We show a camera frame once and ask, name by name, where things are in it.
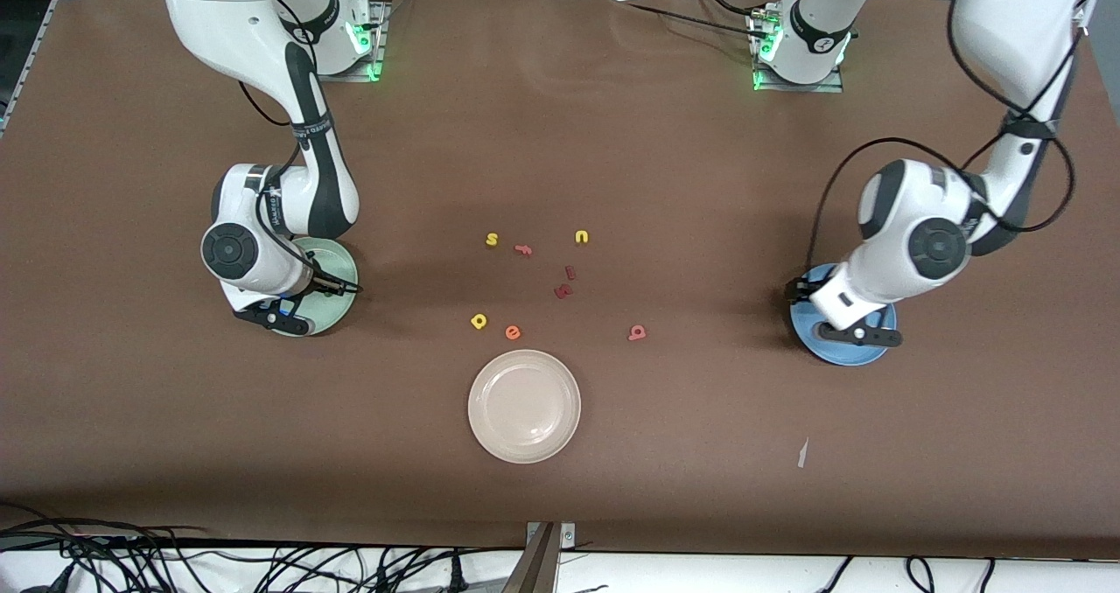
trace brown table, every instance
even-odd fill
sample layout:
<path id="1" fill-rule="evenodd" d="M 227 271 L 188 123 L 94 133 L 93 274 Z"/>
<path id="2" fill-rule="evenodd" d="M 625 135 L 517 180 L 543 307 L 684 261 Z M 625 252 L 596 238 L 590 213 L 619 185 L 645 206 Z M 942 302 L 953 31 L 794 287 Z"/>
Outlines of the brown table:
<path id="1" fill-rule="evenodd" d="M 567 519 L 603 549 L 1120 557 L 1120 142 L 1092 61 L 1056 225 L 902 303 L 905 346 L 868 368 L 783 321 L 844 154 L 897 135 L 963 159 L 995 130 L 945 7 L 871 0 L 844 94 L 804 95 L 752 91 L 735 34 L 612 0 L 412 0 L 380 83 L 325 86 L 366 290 L 291 340 L 236 322 L 198 258 L 214 182 L 282 161 L 288 131 L 162 0 L 62 2 L 0 140 L 0 494 L 240 538 L 516 545 Z M 820 259 L 856 245 L 858 192 L 900 155 L 853 163 Z M 1055 156 L 1033 219 L 1063 182 Z M 562 359 L 584 398 L 538 465 L 467 424 L 512 348 Z"/>

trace white floor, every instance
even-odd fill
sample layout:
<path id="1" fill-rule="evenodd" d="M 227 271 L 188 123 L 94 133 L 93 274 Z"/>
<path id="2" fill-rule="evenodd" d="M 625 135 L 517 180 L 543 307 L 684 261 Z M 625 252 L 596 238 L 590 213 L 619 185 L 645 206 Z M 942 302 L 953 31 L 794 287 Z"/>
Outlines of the white floor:
<path id="1" fill-rule="evenodd" d="M 335 550 L 316 554 L 302 564 L 316 564 Z M 185 552 L 189 557 L 193 552 Z M 231 550 L 237 556 L 268 558 L 271 549 Z M 400 555 L 403 550 L 395 550 Z M 345 560 L 326 565 L 326 569 L 356 578 L 373 572 L 380 549 L 363 550 L 363 572 L 354 554 Z M 467 582 L 479 583 L 506 577 L 513 571 L 519 553 L 494 552 L 463 557 L 463 574 Z M 584 554 L 561 555 L 557 593 L 580 593 L 606 585 L 605 593 L 818 593 L 840 565 L 841 557 L 806 556 L 706 556 L 660 554 Z M 195 571 L 213 593 L 249 593 L 255 589 L 267 566 L 224 560 L 215 556 L 192 559 Z M 37 585 L 47 585 L 68 560 L 53 552 L 11 552 L 0 555 L 0 593 L 19 593 Z M 169 563 L 180 593 L 202 592 L 180 563 Z M 977 593 L 987 567 L 986 560 L 932 559 L 935 590 L 939 593 Z M 119 577 L 106 577 L 114 584 Z M 448 583 L 448 560 L 435 564 L 401 586 L 401 591 L 431 591 Z M 270 591 L 281 591 L 298 580 L 291 571 L 273 583 Z M 76 575 L 68 589 L 72 593 L 96 591 L 92 576 Z M 333 593 L 335 584 L 325 580 L 301 584 L 305 593 Z M 907 578 L 903 558 L 857 558 L 848 567 L 837 593 L 898 593 L 918 590 Z M 988 585 L 988 593 L 1117 593 L 1120 592 L 1120 564 L 1073 563 L 1047 560 L 999 560 Z"/>

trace blue plate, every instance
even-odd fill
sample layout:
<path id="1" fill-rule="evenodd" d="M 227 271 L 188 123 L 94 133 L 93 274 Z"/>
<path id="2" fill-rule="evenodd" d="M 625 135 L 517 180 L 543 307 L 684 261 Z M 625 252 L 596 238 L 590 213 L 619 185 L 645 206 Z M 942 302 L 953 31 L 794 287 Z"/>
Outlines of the blue plate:
<path id="1" fill-rule="evenodd" d="M 836 263 L 820 265 L 809 272 L 810 280 L 821 280 L 828 276 Z M 883 356 L 887 349 L 875 345 L 855 345 L 842 342 L 823 340 L 816 334 L 816 325 L 825 322 L 821 312 L 816 311 L 813 303 L 805 300 L 790 306 L 790 318 L 793 321 L 793 330 L 813 354 L 820 356 L 829 363 L 837 365 L 867 365 Z M 864 318 L 868 326 L 881 328 L 897 328 L 898 316 L 895 313 L 895 305 L 888 304 L 886 308 L 876 311 Z"/>

